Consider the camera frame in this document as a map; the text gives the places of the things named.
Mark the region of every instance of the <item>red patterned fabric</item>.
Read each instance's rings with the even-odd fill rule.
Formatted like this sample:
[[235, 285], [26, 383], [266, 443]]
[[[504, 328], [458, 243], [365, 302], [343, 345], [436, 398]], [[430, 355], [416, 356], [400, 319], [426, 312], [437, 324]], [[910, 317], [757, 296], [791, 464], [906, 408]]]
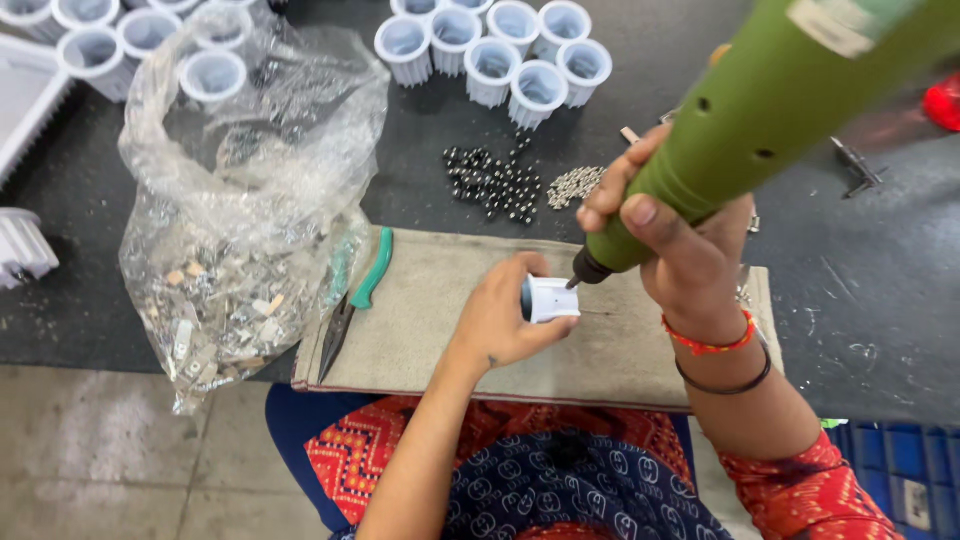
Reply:
[[756, 461], [720, 454], [736, 494], [768, 540], [793, 538], [902, 538], [825, 432], [790, 459]]
[[[345, 416], [304, 448], [326, 495], [351, 525], [360, 523], [373, 489], [390, 461], [420, 398], [388, 397]], [[496, 440], [513, 435], [577, 428], [607, 435], [654, 454], [688, 485], [690, 470], [669, 416], [607, 407], [470, 403], [455, 466]], [[902, 538], [860, 488], [849, 464], [821, 433], [796, 457], [756, 461], [720, 454], [737, 496], [768, 540], [792, 538]], [[608, 531], [560, 523], [521, 532], [520, 540], [604, 540]]]
[[[420, 398], [384, 398], [351, 412], [303, 445], [324, 493], [351, 525], [363, 518], [376, 482], [419, 402]], [[670, 417], [621, 408], [474, 400], [460, 432], [454, 466], [497, 439], [562, 428], [607, 435], [645, 449], [692, 489], [690, 469]]]

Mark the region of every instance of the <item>forearm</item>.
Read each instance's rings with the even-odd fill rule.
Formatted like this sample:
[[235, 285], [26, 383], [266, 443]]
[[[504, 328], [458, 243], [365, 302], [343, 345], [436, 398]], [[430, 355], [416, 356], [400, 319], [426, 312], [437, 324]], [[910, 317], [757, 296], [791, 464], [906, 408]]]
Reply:
[[[667, 314], [667, 322], [680, 335], [706, 343], [733, 343], [747, 329], [746, 319], [734, 303], [695, 319]], [[702, 356], [694, 356], [676, 340], [673, 345], [687, 376], [709, 388], [742, 387], [762, 373], [766, 362], [758, 338], [741, 349]], [[686, 392], [704, 434], [719, 451], [752, 459], [781, 459], [804, 452], [820, 434], [817, 416], [777, 369], [743, 394], [715, 395], [689, 384]]]
[[482, 376], [458, 369], [450, 355], [447, 351], [438, 363], [373, 491], [359, 540], [440, 537], [460, 429]]

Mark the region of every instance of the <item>gray floor tile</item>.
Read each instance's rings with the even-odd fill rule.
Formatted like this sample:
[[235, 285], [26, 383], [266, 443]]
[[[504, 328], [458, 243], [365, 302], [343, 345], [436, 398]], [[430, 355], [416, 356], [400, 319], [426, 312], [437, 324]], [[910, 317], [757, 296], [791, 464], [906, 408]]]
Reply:
[[194, 490], [180, 540], [318, 540], [330, 531], [305, 495]]
[[0, 366], [0, 477], [187, 485], [206, 410], [170, 412], [162, 376]]
[[267, 431], [266, 382], [217, 390], [194, 485], [301, 493]]
[[186, 488], [0, 479], [3, 540], [174, 540]]

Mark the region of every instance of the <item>black bracelet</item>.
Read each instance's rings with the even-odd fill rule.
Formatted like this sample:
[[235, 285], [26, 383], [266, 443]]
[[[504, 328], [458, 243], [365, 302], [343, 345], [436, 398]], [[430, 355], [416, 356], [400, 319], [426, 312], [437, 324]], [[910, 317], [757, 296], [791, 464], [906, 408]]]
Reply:
[[760, 383], [763, 382], [763, 380], [765, 380], [768, 375], [770, 375], [770, 368], [773, 366], [773, 363], [774, 363], [773, 359], [770, 358], [770, 351], [767, 349], [766, 339], [763, 339], [763, 336], [760, 335], [759, 333], [757, 334], [757, 337], [760, 340], [760, 346], [763, 347], [763, 355], [766, 356], [767, 363], [766, 365], [763, 366], [763, 372], [760, 373], [760, 375], [756, 379], [751, 380], [750, 382], [744, 384], [743, 386], [740, 386], [739, 388], [734, 388], [731, 390], [720, 390], [717, 388], [709, 388], [707, 386], [703, 386], [700, 383], [695, 382], [686, 373], [684, 373], [683, 368], [680, 367], [680, 361], [674, 358], [674, 362], [677, 364], [677, 371], [680, 372], [680, 376], [684, 378], [684, 382], [686, 382], [690, 386], [693, 386], [697, 390], [700, 390], [701, 392], [706, 392], [708, 394], [713, 394], [716, 396], [736, 396], [737, 394], [743, 394], [745, 392], [749, 392], [754, 388], [757, 388], [758, 386], [760, 386]]

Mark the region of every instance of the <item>white label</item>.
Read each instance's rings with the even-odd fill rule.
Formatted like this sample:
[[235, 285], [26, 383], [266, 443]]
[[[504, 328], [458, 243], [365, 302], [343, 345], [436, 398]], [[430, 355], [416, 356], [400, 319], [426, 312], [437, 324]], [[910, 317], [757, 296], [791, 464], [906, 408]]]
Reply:
[[800, 0], [787, 10], [786, 16], [790, 17], [790, 20], [808, 36], [844, 58], [854, 60], [870, 52], [876, 46], [875, 41], [845, 26], [843, 20], [834, 18], [836, 14], [845, 13], [846, 18], [853, 23], [851, 26], [859, 28], [862, 23], [856, 24], [856, 21], [867, 14], [851, 0], [839, 0], [834, 3], [844, 5], [844, 10], [829, 12], [816, 0]]
[[855, 60], [925, 0], [797, 0], [787, 10], [808, 36], [834, 53]]
[[906, 524], [920, 530], [930, 530], [930, 501], [926, 486], [915, 481], [903, 481], [903, 506]]

